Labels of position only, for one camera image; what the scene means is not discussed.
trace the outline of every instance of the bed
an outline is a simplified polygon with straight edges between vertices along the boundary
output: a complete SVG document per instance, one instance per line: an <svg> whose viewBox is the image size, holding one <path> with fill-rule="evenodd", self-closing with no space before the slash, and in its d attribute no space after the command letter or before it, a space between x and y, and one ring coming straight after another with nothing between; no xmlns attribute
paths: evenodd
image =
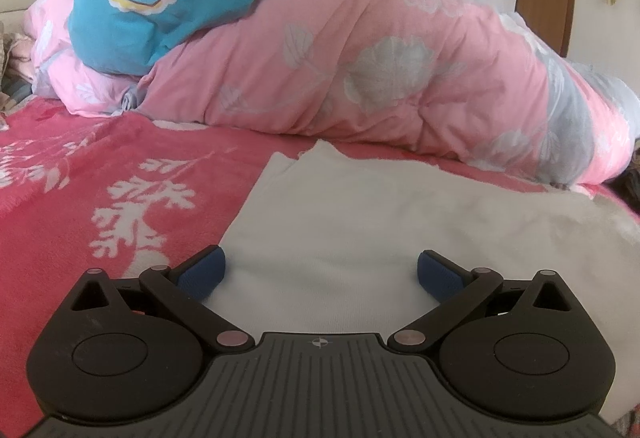
<svg viewBox="0 0 640 438"><path fill-rule="evenodd" d="M0 0L19 31L36 0ZM295 158L314 141L244 129L151 121L136 113L82 118L37 97L0 131L0 430L15 438L40 411L24 375L48 317L87 268L111 277L175 265L217 243L275 152ZM351 158L418 160L505 189L546 187L398 148L336 144ZM604 186L592 195L616 201ZM619 423L640 436L635 416Z"/></svg>

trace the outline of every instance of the ribbed black plate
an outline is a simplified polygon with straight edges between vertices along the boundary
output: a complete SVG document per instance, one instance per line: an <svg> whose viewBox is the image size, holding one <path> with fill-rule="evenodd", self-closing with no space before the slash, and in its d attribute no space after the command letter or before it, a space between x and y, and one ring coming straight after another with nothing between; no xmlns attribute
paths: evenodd
<svg viewBox="0 0 640 438"><path fill-rule="evenodd" d="M375 335L266 334L213 361L179 404L103 428L47 418L30 438L614 438L594 416L550 426L494 420L463 405L420 357Z"/></svg>

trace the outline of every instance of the pink blanket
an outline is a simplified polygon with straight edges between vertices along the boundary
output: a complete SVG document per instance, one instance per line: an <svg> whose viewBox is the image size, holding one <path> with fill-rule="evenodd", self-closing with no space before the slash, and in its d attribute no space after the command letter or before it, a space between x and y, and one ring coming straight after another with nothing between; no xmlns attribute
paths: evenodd
<svg viewBox="0 0 640 438"><path fill-rule="evenodd" d="M138 110L596 184L640 136L640 100L616 86L593 88L518 18L471 0L257 0L161 59Z"/></svg>
<svg viewBox="0 0 640 438"><path fill-rule="evenodd" d="M0 430L16 438L40 417L24 374L27 355L82 272L96 266L119 277L176 265L217 243L271 155L295 158L314 141L154 125L134 113L82 118L42 98L7 122L0 132ZM415 158L513 190L543 190L396 148L337 147L352 158Z"/></svg>

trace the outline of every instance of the white leaf pattern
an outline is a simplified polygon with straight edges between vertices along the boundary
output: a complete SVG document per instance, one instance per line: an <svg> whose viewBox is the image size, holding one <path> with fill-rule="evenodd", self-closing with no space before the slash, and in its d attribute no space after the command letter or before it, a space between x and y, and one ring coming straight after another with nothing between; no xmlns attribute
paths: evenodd
<svg viewBox="0 0 640 438"><path fill-rule="evenodd" d="M466 63L462 61L454 63L444 63L435 69L433 76L442 79L459 77L466 71Z"/></svg>
<svg viewBox="0 0 640 438"><path fill-rule="evenodd" d="M140 248L159 248L165 237L146 224L145 215L153 204L162 204L167 209L193 209L195 205L188 199L195 192L184 184L170 180L148 182L137 176L128 181L119 181L107 189L112 199L127 201L114 202L109 208L94 211L92 222L101 229L99 239L92 241L96 258L114 258L120 244Z"/></svg>
<svg viewBox="0 0 640 438"><path fill-rule="evenodd" d="M36 44L34 46L34 50L36 52L37 57L40 59L40 62L42 62L42 57L44 55L44 52L49 46L49 43L51 42L52 35L53 35L53 23L49 19L44 24L44 27L42 28L42 32L40 32L40 35L38 36L38 40L36 41Z"/></svg>
<svg viewBox="0 0 640 438"><path fill-rule="evenodd" d="M560 138L553 131L548 131L540 144L540 161L551 164L560 160Z"/></svg>
<svg viewBox="0 0 640 438"><path fill-rule="evenodd" d="M44 185L44 192L48 193L60 181L60 170L57 167L50 169L47 173L47 181Z"/></svg>
<svg viewBox="0 0 640 438"><path fill-rule="evenodd" d="M220 86L219 96L220 104L227 111L244 110L246 108L246 103L242 98L242 90L239 88L224 84Z"/></svg>
<svg viewBox="0 0 640 438"><path fill-rule="evenodd" d="M531 141L521 131L507 131L491 142L478 144L466 164L484 171L505 172L531 150Z"/></svg>
<svg viewBox="0 0 640 438"><path fill-rule="evenodd" d="M596 138L596 151L598 156L604 157L611 151L609 137L605 133L601 133Z"/></svg>
<svg viewBox="0 0 640 438"><path fill-rule="evenodd" d="M14 182L7 165L0 165L0 189L8 187Z"/></svg>
<svg viewBox="0 0 640 438"><path fill-rule="evenodd" d="M519 25L510 14L500 14L500 22L507 32L516 33L523 37L533 53L548 53L544 43L524 23L524 26Z"/></svg>
<svg viewBox="0 0 640 438"><path fill-rule="evenodd" d="M95 90L88 82L76 84L76 92L78 92L78 97L82 98L87 104L100 104L102 102L95 96Z"/></svg>
<svg viewBox="0 0 640 438"><path fill-rule="evenodd" d="M292 69L300 68L306 57L311 56L314 35L305 27L287 24L284 27L284 60Z"/></svg>
<svg viewBox="0 0 640 438"><path fill-rule="evenodd" d="M27 178L32 182L42 180L45 176L43 165L32 165L31 167L27 167L27 170Z"/></svg>
<svg viewBox="0 0 640 438"><path fill-rule="evenodd" d="M432 76L433 50L417 37L385 37L348 67L344 94L372 113L423 90Z"/></svg>
<svg viewBox="0 0 640 438"><path fill-rule="evenodd" d="M160 174L167 174L186 163L188 163L188 160L169 160L168 158L155 160L154 158L147 158L138 168L143 171L158 171Z"/></svg>
<svg viewBox="0 0 640 438"><path fill-rule="evenodd" d="M564 72L560 65L561 62L556 60L555 57L551 57L546 63L546 72L550 88L549 93L553 97L560 97L562 92L566 89Z"/></svg>

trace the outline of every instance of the gray fabric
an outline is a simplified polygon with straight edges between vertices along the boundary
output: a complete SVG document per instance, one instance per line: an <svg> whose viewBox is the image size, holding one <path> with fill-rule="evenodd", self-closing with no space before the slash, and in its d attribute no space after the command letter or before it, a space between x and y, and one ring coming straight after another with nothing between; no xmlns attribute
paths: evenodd
<svg viewBox="0 0 640 438"><path fill-rule="evenodd" d="M562 59L551 49L546 53L538 50L536 55L545 64L549 80L546 135L540 145L536 179L573 184L593 159L589 108Z"/></svg>
<svg viewBox="0 0 640 438"><path fill-rule="evenodd" d="M629 125L629 138L640 138L640 98L622 80L594 71L590 66L570 63L601 97L614 106Z"/></svg>
<svg viewBox="0 0 640 438"><path fill-rule="evenodd" d="M136 86L130 87L122 97L120 108L122 111L135 110L143 100L145 100L146 93L143 90L139 90Z"/></svg>
<svg viewBox="0 0 640 438"><path fill-rule="evenodd" d="M31 95L31 83L18 76L4 76L0 89L16 104Z"/></svg>
<svg viewBox="0 0 640 438"><path fill-rule="evenodd" d="M55 61L64 50L55 52L51 57L44 61L39 68L36 68L36 73L33 77L33 84L31 89L35 95L43 98L59 98L56 93L51 80L49 78L49 66Z"/></svg>

